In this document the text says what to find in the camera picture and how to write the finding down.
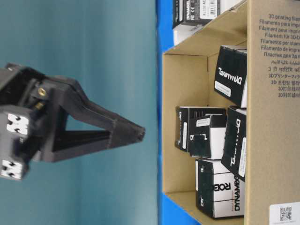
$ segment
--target brand logo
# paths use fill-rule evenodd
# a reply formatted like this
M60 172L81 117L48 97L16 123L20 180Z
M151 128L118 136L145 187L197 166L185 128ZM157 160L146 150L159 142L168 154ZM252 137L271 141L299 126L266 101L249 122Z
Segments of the brand logo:
M201 204L202 207L204 207L204 201L203 201L202 196L200 196L200 204Z
M190 12L190 2L189 0L187 1L187 20L191 19L191 12Z
M236 158L236 147L238 146L239 141L239 133L240 133L240 119L236 119L236 127L238 129L238 132L236 134L236 141L235 141L235 149L234 149L234 156L231 158L230 166L235 165L235 158Z
M190 136L190 140L193 141L195 136L203 136L204 140L208 140L208 138L206 137L206 134L191 135L191 136Z
M178 140L178 145L180 145L180 143L181 143L181 112L179 112L179 120L180 120L180 128L179 128L179 130L180 130L180 135L179 135L179 140Z
M224 190L231 190L231 184L224 183L224 184L215 184L214 185L214 191L224 191Z
M240 211L240 179L234 177L234 211Z
M222 70L222 68L218 68L219 69L219 74L221 75L221 76L223 76L223 77L225 77L225 78L227 78L227 79L229 79L229 80L231 80L231 81L233 81L233 82L235 82L235 83L238 83L239 85L241 85L242 84L242 77L240 77L240 76L233 76L233 75L231 75L231 74L229 74L229 73L226 73L225 71L223 71Z

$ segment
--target cardboard box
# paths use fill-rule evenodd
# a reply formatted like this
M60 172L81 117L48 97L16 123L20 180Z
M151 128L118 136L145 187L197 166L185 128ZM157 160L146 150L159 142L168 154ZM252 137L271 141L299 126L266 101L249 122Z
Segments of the cardboard box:
M246 172L246 118L245 109L228 108L228 119L222 164L245 182Z
M212 218L243 216L245 183L220 160L196 159L196 206Z
M173 0L173 29L198 30L220 15L220 0Z
M226 122L226 115L208 115L191 119L188 136L190 156L221 159Z
M269 225L271 205L300 201L299 99L280 97L283 92L279 88L283 85L278 82L283 79L269 78L269 67L284 67L281 64L284 52L280 52L282 58L271 57L268 56L269 51L260 47L261 39L266 39L267 32L260 26L269 27L264 24L266 21L277 21L279 24L273 27L279 31L281 22L283 25L284 22L298 24L292 17L299 17L299 8L300 1L297 0L243 1L163 55L163 192L202 225ZM285 41L288 41L287 48L300 49L290 43L298 41ZM218 52L222 45L247 46L245 220L234 218L216 221L197 209L195 159L174 146L176 106L187 104L227 108L233 105L214 91ZM272 64L273 60L279 60L280 64ZM297 75L294 69L298 66L290 66L293 72L289 74Z
M234 7L236 4L241 2L242 0L220 0L220 13L223 13L230 8ZM174 44L178 45L180 42L184 41L191 35L195 34L198 30L203 27L191 27L192 30L173 30L173 40Z
M226 115L224 108L178 106L176 107L176 141L175 146L180 150L189 152L191 120L211 114Z
M215 75L215 91L242 108L247 107L247 48L223 45Z

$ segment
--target blue surface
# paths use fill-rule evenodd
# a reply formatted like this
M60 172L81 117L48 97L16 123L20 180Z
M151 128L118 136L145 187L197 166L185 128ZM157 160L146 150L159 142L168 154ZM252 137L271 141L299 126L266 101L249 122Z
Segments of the blue surface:
M158 126L159 126L159 151L158 151L158 181L159 181L159 224L160 225L198 225L184 210L172 202L162 193L162 54L174 46L173 43L173 0L157 0L157 39L158 39Z
M12 61L79 80L90 99L146 127L142 143L0 179L0 224L156 225L155 1L0 3L0 66ZM71 121L69 128L87 128Z

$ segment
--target dynamixel box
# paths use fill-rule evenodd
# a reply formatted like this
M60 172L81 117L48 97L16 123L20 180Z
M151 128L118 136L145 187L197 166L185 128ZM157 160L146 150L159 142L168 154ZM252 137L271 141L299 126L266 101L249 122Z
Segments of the dynamixel box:
M173 29L195 30L220 14L220 0L173 0Z
M211 114L226 115L226 109L216 107L177 106L175 146L183 151L189 152L190 120L202 116L209 116Z
M247 107L247 49L223 45L220 48L214 90L236 105Z
M222 164L245 181L246 170L246 110L235 106L228 108Z
M212 218L244 215L245 183L220 160L196 159L196 206Z
M208 115L190 120L189 153L192 157L221 159L226 131L226 115Z

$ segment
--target product label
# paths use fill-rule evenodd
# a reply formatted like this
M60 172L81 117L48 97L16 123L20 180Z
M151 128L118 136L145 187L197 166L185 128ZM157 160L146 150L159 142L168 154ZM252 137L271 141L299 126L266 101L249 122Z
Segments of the product label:
M300 225L300 202L270 206L270 225Z
M240 166L239 166L239 175L245 177L246 171L246 138L243 138L243 144L240 154Z
M221 84L218 81L215 81L215 89L222 92L223 94L227 95L228 97L231 96L231 89L226 87L225 85Z
M188 123L183 123L183 138L182 138L182 148L187 148L187 135L188 135Z
M196 160L196 191L199 190L199 181L198 181L198 161Z
M179 21L183 20L183 0L179 0Z
M200 1L200 18L213 20L218 16L217 0L201 0Z
M210 125L210 118L197 120L196 127L204 127Z

